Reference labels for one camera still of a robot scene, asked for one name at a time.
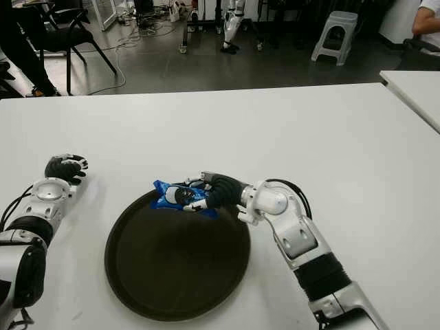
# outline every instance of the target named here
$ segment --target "wheel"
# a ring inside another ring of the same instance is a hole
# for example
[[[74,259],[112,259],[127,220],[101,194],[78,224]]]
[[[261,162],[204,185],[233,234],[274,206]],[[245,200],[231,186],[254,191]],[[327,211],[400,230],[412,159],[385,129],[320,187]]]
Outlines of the wheel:
[[[184,46],[184,45],[179,46],[180,54],[186,54],[186,51],[187,51],[187,46]]]

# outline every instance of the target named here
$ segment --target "concrete floor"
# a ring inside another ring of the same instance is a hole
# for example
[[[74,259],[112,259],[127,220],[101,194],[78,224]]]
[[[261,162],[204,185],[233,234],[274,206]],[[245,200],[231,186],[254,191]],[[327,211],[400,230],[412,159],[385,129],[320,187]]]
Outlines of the concrete floor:
[[[106,32],[101,32],[93,10],[88,28],[101,48],[119,43],[130,35],[131,26],[114,23]],[[100,94],[163,93],[176,91],[207,91],[221,89],[254,89],[269,87],[293,87],[305,85],[331,85],[347,83],[372,83],[382,81],[379,72],[394,69],[399,63],[399,52],[388,49],[379,40],[355,39],[351,53],[343,67],[336,67],[334,58],[321,56],[317,63],[310,61],[314,44],[298,50],[292,44],[291,34],[280,37],[280,47],[268,44],[262,52],[256,50],[256,41],[251,31],[240,31],[235,43],[241,49],[236,55],[219,51],[221,38],[213,30],[190,34],[188,53],[180,54],[185,25],[182,22],[165,22],[159,34],[172,28],[164,36],[142,36],[132,48],[120,48],[119,66],[126,76],[126,85],[109,89]],[[78,46],[81,51],[92,50],[91,45]],[[116,63],[114,49],[105,51],[112,63]],[[72,93],[85,95],[97,89],[122,82],[115,77],[97,52],[85,52],[88,65],[72,54]],[[65,56],[47,57],[45,67],[49,78],[66,95]],[[18,91],[26,94],[32,83],[16,68],[10,72],[16,76],[11,82]]]

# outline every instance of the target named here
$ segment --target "blue snack bag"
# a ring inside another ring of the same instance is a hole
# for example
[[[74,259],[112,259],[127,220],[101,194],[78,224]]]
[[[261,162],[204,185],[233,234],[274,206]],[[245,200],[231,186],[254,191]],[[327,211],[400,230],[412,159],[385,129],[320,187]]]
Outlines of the blue snack bag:
[[[205,199],[209,192],[203,189],[180,186],[178,184],[167,184],[166,182],[156,180],[153,182],[154,187],[160,197],[156,202],[151,204],[151,208],[174,208],[183,210],[184,206]],[[199,211],[203,215],[215,218],[217,212],[213,209]]]

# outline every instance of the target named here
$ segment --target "black round tray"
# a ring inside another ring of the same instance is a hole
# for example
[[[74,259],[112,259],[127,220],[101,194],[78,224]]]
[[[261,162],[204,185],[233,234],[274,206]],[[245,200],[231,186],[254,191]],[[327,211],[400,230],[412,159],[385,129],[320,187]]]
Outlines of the black round tray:
[[[134,312],[162,321],[199,316],[225,300],[248,265],[248,226],[236,208],[199,213],[151,209],[156,190],[116,221],[105,270],[116,296]]]

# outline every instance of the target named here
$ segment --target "white sleeve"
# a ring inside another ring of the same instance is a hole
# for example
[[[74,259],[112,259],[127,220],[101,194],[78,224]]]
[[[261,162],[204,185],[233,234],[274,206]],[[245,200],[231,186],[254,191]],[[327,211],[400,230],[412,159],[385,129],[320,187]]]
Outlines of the white sleeve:
[[[440,0],[423,0],[419,8],[431,9],[434,13],[440,12]]]

